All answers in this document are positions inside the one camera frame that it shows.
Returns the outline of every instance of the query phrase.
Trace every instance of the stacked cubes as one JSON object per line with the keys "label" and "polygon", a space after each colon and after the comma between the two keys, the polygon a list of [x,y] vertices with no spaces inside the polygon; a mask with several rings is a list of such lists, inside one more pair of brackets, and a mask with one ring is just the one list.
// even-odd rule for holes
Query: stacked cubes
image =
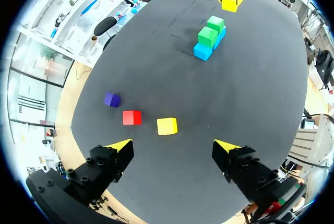
{"label": "stacked cubes", "polygon": [[198,33],[198,43],[194,47],[194,54],[203,61],[207,61],[226,34],[225,20],[211,16],[207,26]]}

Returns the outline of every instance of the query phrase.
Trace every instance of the cable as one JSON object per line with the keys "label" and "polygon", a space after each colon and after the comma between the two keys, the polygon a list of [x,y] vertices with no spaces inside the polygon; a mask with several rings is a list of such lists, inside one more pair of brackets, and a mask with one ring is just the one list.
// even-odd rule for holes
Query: cable
{"label": "cable", "polygon": [[79,79],[82,77],[82,75],[83,75],[84,73],[89,72],[89,71],[92,70],[92,68],[90,68],[89,70],[82,72],[82,74],[81,74],[80,77],[78,78],[78,66],[79,66],[79,62],[78,62],[78,65],[77,65],[77,68],[76,68],[76,71],[75,71],[75,76],[76,76],[77,80],[79,80]]}
{"label": "cable", "polygon": [[267,220],[267,219],[264,219],[264,220],[255,220],[255,221],[252,221],[250,224],[253,224],[253,223],[278,223],[278,224],[288,224],[288,222],[285,222],[285,221],[282,221],[282,220]]}
{"label": "cable", "polygon": [[292,176],[295,176],[295,177],[297,177],[297,178],[300,178],[301,179],[301,177],[299,177],[298,175],[295,175],[295,174],[293,174],[293,173],[289,173],[289,172],[287,172],[289,175],[292,175]]}
{"label": "cable", "polygon": [[320,115],[324,115],[327,118],[329,118],[329,120],[334,124],[334,118],[326,113],[316,113],[316,114],[309,114],[309,115],[303,115],[302,117],[307,117],[307,116],[320,116]]}
{"label": "cable", "polygon": [[326,169],[329,169],[329,167],[327,167],[327,166],[321,166],[321,165],[317,165],[317,164],[313,164],[313,163],[310,163],[310,162],[307,162],[307,161],[304,161],[304,160],[300,160],[300,159],[298,159],[298,158],[296,158],[296,157],[292,157],[292,156],[290,156],[290,155],[288,155],[290,158],[293,158],[293,159],[295,159],[295,160],[298,160],[298,161],[300,161],[300,162],[302,162],[302,163],[305,163],[305,164],[308,164],[308,165],[310,165],[310,166],[314,166],[314,167],[317,167],[317,168],[326,168]]}
{"label": "cable", "polygon": [[297,11],[298,9],[301,9],[302,8],[302,6],[300,6],[299,8],[297,8],[296,10],[292,10],[292,11]]}

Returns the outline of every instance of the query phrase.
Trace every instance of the blue object on shelf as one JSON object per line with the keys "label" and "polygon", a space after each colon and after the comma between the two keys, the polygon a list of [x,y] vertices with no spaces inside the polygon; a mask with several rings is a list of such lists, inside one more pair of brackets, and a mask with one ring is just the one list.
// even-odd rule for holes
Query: blue object on shelf
{"label": "blue object on shelf", "polygon": [[55,36],[55,34],[56,34],[57,31],[58,31],[58,28],[55,28],[55,29],[52,30],[51,35],[50,35],[50,37],[51,37],[52,39],[53,39],[53,37]]}
{"label": "blue object on shelf", "polygon": [[92,3],[90,3],[89,6],[87,6],[85,10],[81,12],[81,15],[84,15],[96,3],[96,1],[98,0],[94,0]]}
{"label": "blue object on shelf", "polygon": [[208,48],[207,46],[197,43],[196,46],[194,46],[194,54],[201,60],[207,61],[212,54],[212,48]]}

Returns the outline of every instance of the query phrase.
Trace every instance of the gray table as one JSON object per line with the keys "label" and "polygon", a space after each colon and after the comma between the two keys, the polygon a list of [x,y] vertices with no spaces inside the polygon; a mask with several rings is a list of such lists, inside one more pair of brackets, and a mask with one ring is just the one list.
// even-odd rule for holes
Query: gray table
{"label": "gray table", "polygon": [[[208,61],[193,56],[215,15],[227,33]],[[245,0],[237,13],[217,0],[153,0],[114,38],[78,101],[73,133],[82,153],[134,140],[135,156],[109,191],[148,223],[222,223],[247,204],[211,158],[214,139],[249,145],[278,168],[306,96],[306,49],[294,14],[275,0]],[[122,97],[103,104],[106,92]],[[122,111],[142,112],[123,126]],[[157,118],[178,133],[158,136]]]}

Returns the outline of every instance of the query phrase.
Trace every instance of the blue cube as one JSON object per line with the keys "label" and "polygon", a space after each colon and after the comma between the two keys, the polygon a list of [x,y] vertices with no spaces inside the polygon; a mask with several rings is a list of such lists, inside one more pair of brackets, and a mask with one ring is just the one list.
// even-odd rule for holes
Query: blue cube
{"label": "blue cube", "polygon": [[222,30],[221,34],[218,36],[220,40],[222,40],[225,37],[226,34],[226,26],[224,26],[224,29]]}
{"label": "blue cube", "polygon": [[208,48],[207,46],[197,43],[196,46],[194,46],[194,54],[201,60],[207,61],[212,54],[212,48]]}
{"label": "blue cube", "polygon": [[213,49],[216,50],[216,48],[218,47],[219,43],[220,43],[221,39],[220,39],[220,35],[217,38],[217,41],[215,42],[215,44],[213,45]]}
{"label": "blue cube", "polygon": [[106,92],[103,102],[104,104],[110,107],[118,108],[121,102],[121,97],[118,95],[113,95],[112,93]]}

